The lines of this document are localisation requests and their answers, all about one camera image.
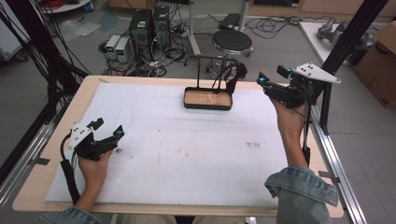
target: computer tower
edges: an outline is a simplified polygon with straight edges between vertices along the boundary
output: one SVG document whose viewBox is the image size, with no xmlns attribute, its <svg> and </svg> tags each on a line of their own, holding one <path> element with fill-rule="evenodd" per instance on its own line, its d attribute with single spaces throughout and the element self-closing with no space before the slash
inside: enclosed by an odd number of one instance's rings
<svg viewBox="0 0 396 224">
<path fill-rule="evenodd" d="M 134 10 L 129 32 L 137 45 L 150 45 L 153 40 L 153 23 L 150 9 L 137 8 Z"/>
<path fill-rule="evenodd" d="M 137 60 L 143 57 L 145 60 L 152 61 L 155 46 L 153 43 L 154 26 L 152 22 L 152 12 L 150 9 L 137 8 L 134 10 L 129 34 L 134 48 L 134 55 Z"/>
<path fill-rule="evenodd" d="M 168 49 L 171 47 L 169 6 L 156 6 L 153 15 L 154 31 L 157 45 Z"/>
</svg>

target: aluminum rail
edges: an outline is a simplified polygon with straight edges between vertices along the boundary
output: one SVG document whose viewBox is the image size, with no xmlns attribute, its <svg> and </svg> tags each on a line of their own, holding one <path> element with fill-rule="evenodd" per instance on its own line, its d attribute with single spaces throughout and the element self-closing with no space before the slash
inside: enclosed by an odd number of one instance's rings
<svg viewBox="0 0 396 224">
<path fill-rule="evenodd" d="M 26 174 L 32 170 L 33 166 L 35 165 L 35 160 L 38 158 L 41 150 L 50 140 L 54 129 L 55 127 L 53 120 L 48 125 L 42 125 L 30 143 L 29 147 L 26 148 L 18 162 L 15 164 L 14 168 L 8 174 L 6 180 L 0 187 L 0 211 L 7 203 L 9 197 L 16 187 L 22 183 Z"/>
<path fill-rule="evenodd" d="M 341 196 L 343 206 L 346 208 L 351 221 L 356 224 L 367 223 L 361 206 L 358 203 L 358 199 L 350 186 L 349 180 L 344 167 L 338 157 L 337 151 L 335 150 L 332 139 L 329 135 L 323 131 L 320 127 L 320 111 L 317 106 L 312 106 L 312 124 L 313 134 L 317 139 L 317 143 L 321 152 L 323 153 L 324 160 L 327 162 L 328 168 L 330 168 L 332 175 L 338 177 L 339 183 L 334 183 L 337 186 Z"/>
</svg>

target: human hand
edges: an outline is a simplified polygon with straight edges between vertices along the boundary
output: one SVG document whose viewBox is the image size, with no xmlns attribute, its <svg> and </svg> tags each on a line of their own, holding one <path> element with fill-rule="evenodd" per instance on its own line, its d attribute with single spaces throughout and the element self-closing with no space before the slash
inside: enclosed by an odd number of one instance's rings
<svg viewBox="0 0 396 224">
<path fill-rule="evenodd" d="M 112 152 L 110 150 L 102 154 L 99 161 L 78 157 L 78 166 L 85 179 L 85 190 L 101 189 L 105 184 L 107 164 Z"/>
<path fill-rule="evenodd" d="M 107 164 L 112 152 L 113 150 L 110 150 L 101 155 L 99 161 L 78 157 L 78 166 L 85 179 L 85 190 L 76 203 L 76 207 L 91 212 L 96 198 L 105 184 Z"/>
<path fill-rule="evenodd" d="M 303 166 L 308 164 L 304 158 L 300 138 L 304 128 L 305 106 L 288 109 L 280 102 L 271 99 L 277 113 L 277 128 L 282 137 L 289 166 Z"/>
</svg>

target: wooden table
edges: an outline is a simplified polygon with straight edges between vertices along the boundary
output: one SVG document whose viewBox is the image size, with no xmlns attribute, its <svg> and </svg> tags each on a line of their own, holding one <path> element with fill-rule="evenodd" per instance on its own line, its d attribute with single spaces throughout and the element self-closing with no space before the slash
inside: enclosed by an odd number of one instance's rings
<svg viewBox="0 0 396 224">
<path fill-rule="evenodd" d="M 146 77 L 86 77 L 81 84 L 75 98 L 67 108 L 62 120 L 54 131 L 47 146 L 44 148 L 41 158 L 49 159 L 47 165 L 35 165 L 30 173 L 16 200 L 13 208 L 17 211 L 26 212 L 51 212 L 63 211 L 70 207 L 71 203 L 46 202 L 47 191 L 55 176 L 61 155 L 59 146 L 63 138 L 69 133 L 74 122 L 81 120 L 88 108 L 96 89 L 101 83 L 129 83 L 149 84 L 164 86 L 194 87 L 194 79 L 175 78 L 146 78 Z M 201 80 L 201 87 L 211 87 L 212 80 Z M 237 89 L 257 89 L 261 87 L 253 82 L 238 82 Z M 317 144 L 312 133 L 308 136 L 308 145 L 311 147 L 311 169 L 316 174 L 318 171 L 327 172 L 323 159 L 318 151 Z M 328 206 L 332 217 L 341 217 L 344 212 L 339 204 L 336 208 Z M 275 217 L 275 209 L 264 209 L 254 206 L 203 206 L 203 205 L 152 205 L 152 204 L 127 204 L 127 203 L 99 203 L 93 209 L 96 213 L 134 213 L 134 214 L 162 214 L 162 215 L 194 215 L 194 216 L 242 216 L 242 217 Z"/>
</svg>

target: denim jacket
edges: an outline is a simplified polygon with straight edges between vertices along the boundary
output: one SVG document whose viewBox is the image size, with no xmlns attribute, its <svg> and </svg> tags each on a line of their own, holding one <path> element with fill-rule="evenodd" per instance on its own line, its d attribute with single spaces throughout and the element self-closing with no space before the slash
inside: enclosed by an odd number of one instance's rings
<svg viewBox="0 0 396 224">
<path fill-rule="evenodd" d="M 265 187 L 274 198 L 278 198 L 276 223 L 332 223 L 325 203 L 337 205 L 337 189 L 315 176 L 310 169 L 285 168 L 270 175 L 265 181 Z M 59 214 L 45 214 L 40 218 L 55 224 L 100 223 L 77 207 L 71 207 Z"/>
</svg>

